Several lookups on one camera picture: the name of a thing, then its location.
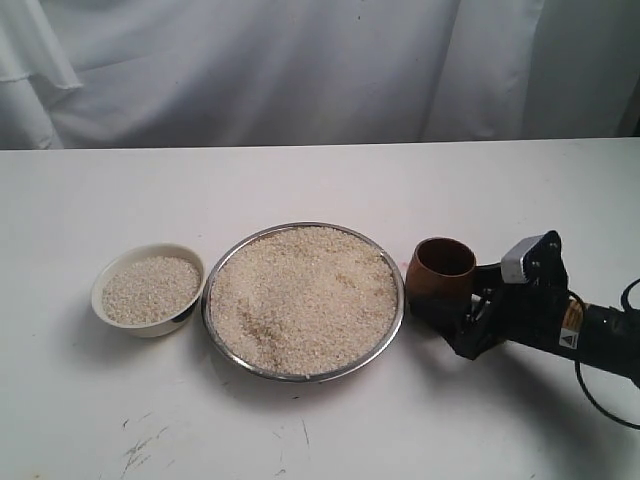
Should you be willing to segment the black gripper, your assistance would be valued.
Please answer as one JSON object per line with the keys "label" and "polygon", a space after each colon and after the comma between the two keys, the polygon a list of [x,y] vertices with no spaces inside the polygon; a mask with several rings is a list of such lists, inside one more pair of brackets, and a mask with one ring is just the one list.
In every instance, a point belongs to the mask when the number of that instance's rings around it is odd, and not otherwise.
{"label": "black gripper", "polygon": [[563,325],[570,306],[568,274],[555,230],[544,234],[526,256],[529,281],[506,284],[501,264],[477,265],[473,271],[472,301],[448,313],[444,339],[465,359],[477,359],[504,341],[537,350],[573,350],[575,332]]}

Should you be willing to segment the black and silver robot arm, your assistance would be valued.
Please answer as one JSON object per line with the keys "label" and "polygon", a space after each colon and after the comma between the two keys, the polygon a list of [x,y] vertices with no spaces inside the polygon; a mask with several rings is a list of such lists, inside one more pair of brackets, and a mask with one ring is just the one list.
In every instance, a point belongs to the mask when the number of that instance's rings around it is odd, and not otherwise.
{"label": "black and silver robot arm", "polygon": [[639,380],[639,313],[587,303],[569,289],[559,234],[520,240],[501,260],[471,270],[471,290],[449,306],[442,335],[474,360],[509,340]]}

